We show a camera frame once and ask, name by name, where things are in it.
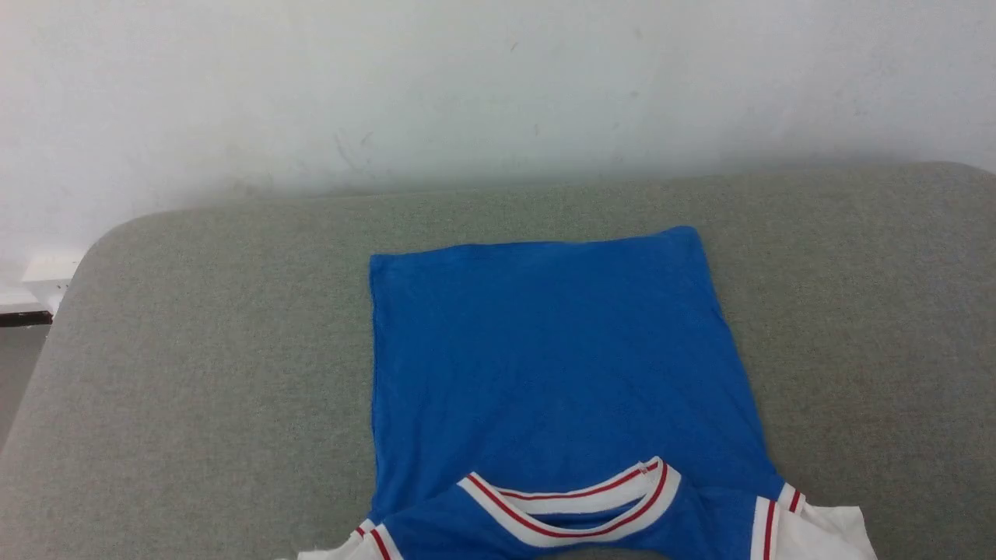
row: gray upholstery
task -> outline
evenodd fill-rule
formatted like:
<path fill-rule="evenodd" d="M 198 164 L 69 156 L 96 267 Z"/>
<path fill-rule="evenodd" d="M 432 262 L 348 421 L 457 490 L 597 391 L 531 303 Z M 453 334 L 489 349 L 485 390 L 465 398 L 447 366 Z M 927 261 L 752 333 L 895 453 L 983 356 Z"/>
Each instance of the gray upholstery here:
<path fill-rule="evenodd" d="M 81 264 L 0 455 L 0 558 L 336 545 L 373 489 L 371 253 L 676 224 L 702 235 L 785 476 L 862 506 L 879 558 L 996 557 L 996 176 L 934 163 L 123 225 Z"/>

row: clothing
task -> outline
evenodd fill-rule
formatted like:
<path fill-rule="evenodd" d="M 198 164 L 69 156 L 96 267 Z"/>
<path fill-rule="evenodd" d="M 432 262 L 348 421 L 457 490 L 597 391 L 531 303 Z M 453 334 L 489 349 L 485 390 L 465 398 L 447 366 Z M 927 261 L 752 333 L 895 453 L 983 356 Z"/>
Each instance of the clothing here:
<path fill-rule="evenodd" d="M 798 499 L 795 506 L 805 509 Z M 854 521 L 863 526 L 860 513 L 855 519 L 853 511 L 829 509 L 835 511 L 819 515 L 821 527 L 767 498 L 697 489 L 658 457 L 568 493 L 508 490 L 471 473 L 376 527 L 358 527 L 339 549 L 306 558 L 498 560 L 602 545 L 656 551 L 672 560 L 873 559 L 864 530 L 854 530 Z M 594 526 L 564 526 L 578 516 L 584 524 L 596 519 L 584 514 L 598 512 L 602 519 Z M 560 523 L 544 516 L 559 516 Z M 824 518 L 845 519 L 846 527 Z"/>
<path fill-rule="evenodd" d="M 657 454 L 786 491 L 694 229 L 375 255 L 370 281 L 371 521 L 470 471 L 564 491 Z"/>

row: wall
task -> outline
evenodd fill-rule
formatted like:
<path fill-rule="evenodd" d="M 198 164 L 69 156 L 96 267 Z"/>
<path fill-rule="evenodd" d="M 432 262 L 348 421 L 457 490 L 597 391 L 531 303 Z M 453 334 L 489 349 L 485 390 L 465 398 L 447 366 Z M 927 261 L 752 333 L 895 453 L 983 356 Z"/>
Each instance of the wall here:
<path fill-rule="evenodd" d="M 0 294 L 165 210 L 953 159 L 996 169 L 992 0 L 10 0 Z"/>

